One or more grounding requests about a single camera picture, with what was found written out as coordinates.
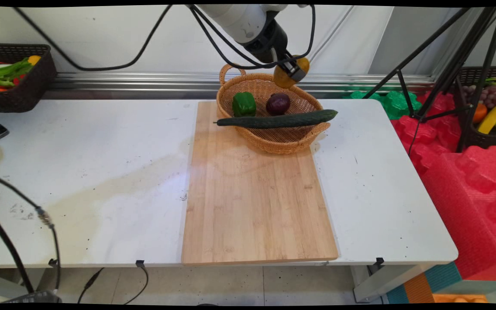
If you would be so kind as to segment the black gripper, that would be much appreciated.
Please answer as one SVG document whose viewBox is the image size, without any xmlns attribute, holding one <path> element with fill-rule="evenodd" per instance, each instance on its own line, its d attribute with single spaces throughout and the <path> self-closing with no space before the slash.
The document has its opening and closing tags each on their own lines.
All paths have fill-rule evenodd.
<svg viewBox="0 0 496 310">
<path fill-rule="evenodd" d="M 262 31 L 242 46 L 258 61 L 268 64 L 289 57 L 288 37 L 283 28 L 275 21 L 267 21 Z M 279 65 L 281 83 L 298 83 L 307 75 L 307 58 L 302 57 Z"/>
</svg>

